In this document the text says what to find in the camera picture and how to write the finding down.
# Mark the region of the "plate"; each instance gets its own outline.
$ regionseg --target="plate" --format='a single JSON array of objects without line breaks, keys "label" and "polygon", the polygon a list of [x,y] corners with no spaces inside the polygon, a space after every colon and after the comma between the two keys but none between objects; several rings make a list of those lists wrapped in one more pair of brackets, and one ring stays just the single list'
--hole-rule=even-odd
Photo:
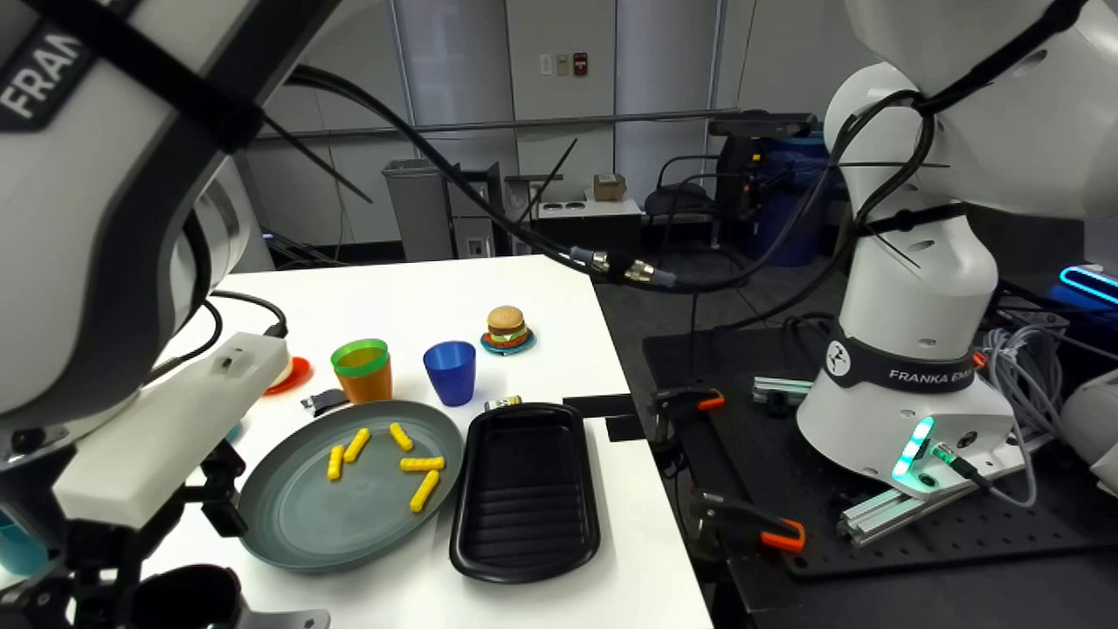
[{"label": "plate", "polygon": [[[443,483],[422,515],[407,499],[422,475],[400,475],[400,450],[387,437],[387,424],[400,424],[416,441],[407,458],[448,458]],[[333,445],[350,445],[355,430],[373,441],[341,483],[326,478]],[[241,515],[251,555],[290,575],[336,575],[369,564],[416,534],[453,492],[463,445],[456,428],[416,402],[354,406],[314,421],[286,437],[241,488]]]}]

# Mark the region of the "black cable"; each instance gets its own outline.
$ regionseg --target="black cable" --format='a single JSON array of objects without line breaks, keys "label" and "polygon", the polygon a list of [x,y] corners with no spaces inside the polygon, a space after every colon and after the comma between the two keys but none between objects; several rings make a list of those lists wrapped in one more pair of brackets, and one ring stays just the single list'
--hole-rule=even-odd
[{"label": "black cable", "polygon": [[153,369],[145,381],[158,381],[158,379],[177,371],[182,363],[187,363],[187,360],[194,360],[194,356],[203,356],[203,355],[210,355],[210,350],[216,345],[216,339],[222,335],[222,320],[220,320],[220,310],[216,310],[210,301],[203,301],[203,307],[207,307],[210,320],[214,320],[210,339],[207,339],[203,345],[194,345],[194,350],[187,350],[187,355],[177,355],[175,360]]},{"label": "black cable", "polygon": [[[849,143],[886,109],[897,109],[897,104],[915,104],[920,101],[920,92],[893,92],[881,101],[872,101],[870,109],[863,109],[859,116],[849,116],[838,131],[838,140],[833,140],[833,154],[831,154],[831,166],[840,160],[840,154],[849,152]],[[759,327],[759,322],[769,322],[790,307],[796,307],[798,301],[807,301],[816,288],[823,288],[823,281],[838,271],[840,264],[840,252],[849,252],[859,238],[859,228],[872,217],[872,209],[893,195],[920,167],[922,160],[934,154],[934,140],[937,140],[937,124],[934,116],[922,116],[922,125],[920,125],[920,140],[906,160],[906,167],[897,167],[883,184],[872,190],[872,195],[863,202],[863,209],[857,215],[857,228],[844,231],[840,244],[831,252],[831,258],[796,290],[790,295],[787,301],[771,303],[769,310],[753,310],[748,320],[738,320],[738,322],[726,322],[726,327],[711,327],[706,330],[706,335],[723,335],[723,332],[738,332],[738,330],[748,330],[748,327]]]},{"label": "black cable", "polygon": [[461,172],[416,131],[407,125],[400,116],[394,116],[384,101],[376,101],[373,94],[366,94],[364,89],[336,77],[336,74],[326,74],[318,68],[295,68],[286,83],[293,89],[314,89],[314,92],[328,92],[328,94],[337,94],[337,98],[350,98],[364,109],[369,109],[373,116],[379,116],[390,131],[399,131],[429,166],[435,166],[443,172],[443,179],[461,190],[463,201],[470,201],[478,209],[490,215],[490,219],[497,228],[504,228],[507,236],[528,242],[532,249],[538,249],[541,257],[554,258],[559,265],[569,265],[569,271],[578,271],[578,274],[595,274],[585,265],[578,265],[576,258],[561,257],[554,242],[533,236],[533,231],[524,231],[517,228],[510,217],[504,217],[500,209],[490,207],[490,201],[481,201],[463,179]]},{"label": "black cable", "polygon": [[1071,30],[1084,13],[1085,0],[1050,0],[1049,10],[1027,25],[1016,40],[1010,40],[1003,49],[985,58],[979,68],[970,68],[960,82],[944,89],[939,94],[927,98],[920,113],[937,116],[953,109],[958,101],[970,98],[974,92],[989,89],[995,77],[1023,64],[1033,49],[1041,49],[1059,33]]},{"label": "black cable", "polygon": [[220,297],[220,301],[241,301],[241,303],[256,303],[256,307],[266,307],[271,310],[276,327],[266,330],[266,335],[276,335],[276,339],[286,339],[286,310],[276,307],[271,301],[263,301],[256,295],[237,295],[237,290],[214,290],[210,297]]},{"label": "black cable", "polygon": [[524,215],[517,217],[517,225],[524,225],[532,217],[532,209],[545,201],[545,193],[550,190],[550,181],[559,179],[567,159],[573,154],[578,140],[569,140],[567,152],[559,154],[559,160],[550,166],[547,179],[533,190],[533,195],[528,201]]},{"label": "black cable", "polygon": [[[569,265],[569,271],[590,274],[590,278],[603,278],[603,274],[609,274],[611,281],[625,281],[625,271],[603,271],[603,274],[599,274],[599,271],[585,265],[582,258],[576,258],[576,257],[573,257],[576,249],[559,249],[550,238],[533,236],[533,231],[524,231],[524,228],[512,225],[510,217],[497,215],[497,209],[456,175],[456,167],[453,167],[435,147],[429,147],[429,143],[422,140],[422,133],[416,133],[406,118],[399,118],[384,101],[376,101],[376,98],[366,94],[364,89],[355,89],[355,83],[350,83],[350,82],[341,82],[341,77],[336,77],[336,74],[314,70],[314,68],[295,68],[286,83],[333,92],[333,94],[337,94],[337,98],[350,98],[350,101],[376,113],[376,116],[379,116],[387,125],[394,125],[407,143],[416,143],[419,154],[422,154],[425,160],[433,160],[470,202],[478,202],[497,228],[504,228],[507,236],[528,242],[532,249],[538,249],[541,257],[554,258],[559,265]],[[716,295],[716,290],[726,290],[726,288],[740,288],[748,278],[753,278],[759,271],[766,271],[766,265],[771,264],[771,257],[782,249],[782,242],[796,231],[798,217],[816,207],[816,195],[819,195],[831,167],[816,179],[815,195],[807,195],[807,201],[796,207],[796,215],[782,225],[782,231],[771,238],[769,252],[766,252],[753,265],[748,265],[748,271],[740,271],[740,274],[733,274],[733,278],[726,278],[726,281],[687,281],[687,278],[663,274],[663,282],[635,282],[635,281],[633,281],[633,288],[638,288],[638,290],[656,290],[656,295]]]},{"label": "black cable", "polygon": [[692,295],[692,327],[687,327],[687,335],[697,332],[697,301],[702,301],[702,295]]},{"label": "black cable", "polygon": [[364,190],[355,190],[355,181],[350,181],[337,167],[333,167],[326,159],[318,159],[302,140],[295,140],[286,125],[280,125],[267,113],[263,113],[263,124],[293,152],[299,152],[309,166],[318,166],[328,179],[336,179],[337,184],[344,184],[354,195],[358,195],[364,202],[373,207],[373,195],[366,195]]}]

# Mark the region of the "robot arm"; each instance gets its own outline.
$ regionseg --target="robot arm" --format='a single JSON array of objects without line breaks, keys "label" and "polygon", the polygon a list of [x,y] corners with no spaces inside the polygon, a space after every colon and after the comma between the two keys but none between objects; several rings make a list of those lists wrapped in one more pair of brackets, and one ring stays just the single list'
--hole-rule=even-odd
[{"label": "robot arm", "polygon": [[[893,92],[939,94],[1045,10],[1080,10],[1080,0],[844,0],[844,7],[859,40],[886,64],[840,83],[829,113],[831,143],[866,104]],[[872,219],[949,202],[1027,217],[1112,209],[1114,44],[1118,17],[1085,0],[1070,33],[1023,49],[1030,58],[1014,70],[937,113],[928,160],[939,167],[920,172],[872,207]],[[889,109],[849,143],[844,159],[908,160],[922,131],[920,113]],[[851,207],[889,175],[893,167],[844,172]],[[966,458],[989,478],[1027,468],[1027,454],[1010,441],[1016,430],[1010,402],[966,363],[995,281],[995,258],[965,217],[859,238],[840,335],[798,406],[798,433],[833,464],[908,497],[906,509],[944,508],[970,488],[960,464],[928,458],[939,445],[944,458]]]},{"label": "robot arm", "polygon": [[[102,7],[216,92],[257,101],[333,0]],[[222,160],[207,131],[26,5],[4,5],[0,25],[0,433],[37,445],[145,384],[163,343],[241,258],[244,219],[191,207]]]}]

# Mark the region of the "chair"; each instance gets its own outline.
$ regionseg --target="chair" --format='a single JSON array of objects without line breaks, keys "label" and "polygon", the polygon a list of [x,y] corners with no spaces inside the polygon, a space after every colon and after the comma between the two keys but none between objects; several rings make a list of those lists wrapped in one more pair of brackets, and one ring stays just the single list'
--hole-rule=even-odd
[{"label": "chair", "polygon": [[706,190],[697,184],[702,179],[716,179],[716,175],[687,175],[680,181],[666,181],[672,167],[677,166],[716,166],[716,154],[677,154],[672,160],[663,160],[661,175],[656,175],[656,190],[648,193],[648,201],[641,202],[648,225],[656,228],[663,219],[663,252],[672,249],[672,236],[677,217],[697,217],[711,228],[709,242],[711,249],[718,249],[718,207],[716,201],[706,195]]}]

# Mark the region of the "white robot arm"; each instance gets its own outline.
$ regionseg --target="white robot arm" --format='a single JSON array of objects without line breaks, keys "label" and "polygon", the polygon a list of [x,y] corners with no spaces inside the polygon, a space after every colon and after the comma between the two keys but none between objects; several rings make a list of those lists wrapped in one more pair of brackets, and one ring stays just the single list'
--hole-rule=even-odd
[{"label": "white robot arm", "polygon": [[[234,464],[222,433],[286,369],[284,339],[234,335],[153,379],[248,242],[237,207],[194,201],[234,137],[251,140],[257,125],[241,116],[284,83],[336,0],[79,5],[0,5],[0,509],[61,550],[59,577],[93,546],[138,537],[142,550],[86,564],[117,575],[127,598],[142,553],[175,527],[186,475],[216,454]],[[104,10],[187,82],[137,82],[122,52],[71,25],[92,13],[92,30]],[[116,584],[82,581],[78,625],[117,625],[117,598],[104,596]],[[52,584],[35,587],[32,601],[61,604]],[[4,598],[0,625],[14,617],[26,622],[21,598]]]},{"label": "white robot arm", "polygon": [[[857,37],[886,64],[840,83],[829,137],[866,104],[937,94],[1019,37],[1050,0],[844,0]],[[886,195],[872,219],[949,202],[1027,217],[1085,217],[1118,201],[1118,17],[1085,0],[1080,21],[989,89],[937,116],[937,167]],[[908,160],[922,118],[883,113],[849,143],[851,160]],[[893,167],[844,172],[851,207]],[[798,433],[833,464],[908,497],[953,499],[970,483],[944,458],[989,478],[1023,468],[1010,445],[1014,410],[966,369],[995,264],[965,217],[859,238],[840,303],[840,335],[798,406]]]}]

